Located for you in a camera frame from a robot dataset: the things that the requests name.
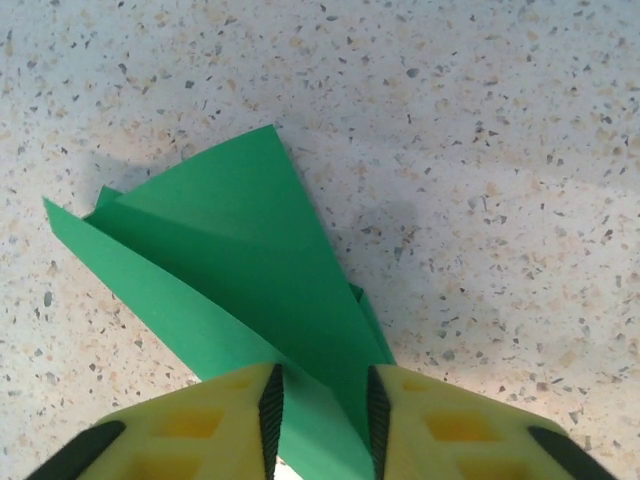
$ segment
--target terrazzo surface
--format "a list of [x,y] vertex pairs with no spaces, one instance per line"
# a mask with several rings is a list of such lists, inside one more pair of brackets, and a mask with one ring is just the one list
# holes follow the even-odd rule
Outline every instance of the terrazzo surface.
[[104,184],[275,123],[402,366],[548,416],[640,479],[639,15],[1,2],[0,477],[197,381],[55,239],[41,196],[86,214]]

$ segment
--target black rubber grip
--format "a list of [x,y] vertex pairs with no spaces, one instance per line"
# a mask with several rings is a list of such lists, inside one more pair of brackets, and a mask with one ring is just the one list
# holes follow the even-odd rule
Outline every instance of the black rubber grip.
[[260,415],[260,436],[264,459],[265,478],[273,480],[280,441],[280,425],[284,406],[282,365],[276,364],[271,371],[258,403]]
[[114,420],[80,432],[27,480],[77,480],[125,428],[124,423]]
[[369,367],[367,415],[369,417],[369,440],[371,442],[375,478],[376,480],[383,480],[387,461],[391,403],[378,370],[374,366]]
[[616,480],[569,437],[543,427],[528,430],[538,445],[576,480]]

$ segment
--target granite countertop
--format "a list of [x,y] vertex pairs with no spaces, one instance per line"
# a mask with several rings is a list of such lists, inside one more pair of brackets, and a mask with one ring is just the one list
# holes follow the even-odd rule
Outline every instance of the granite countertop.
[[275,123],[399,364],[640,479],[640,57],[623,0],[0,3],[0,470],[197,379],[52,235]]

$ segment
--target speckled countertop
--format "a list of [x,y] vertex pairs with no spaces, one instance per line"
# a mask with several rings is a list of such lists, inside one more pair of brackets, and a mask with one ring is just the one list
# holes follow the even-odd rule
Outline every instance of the speckled countertop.
[[276,123],[399,363],[640,478],[640,39],[624,0],[0,2],[0,471],[196,381],[51,234]]

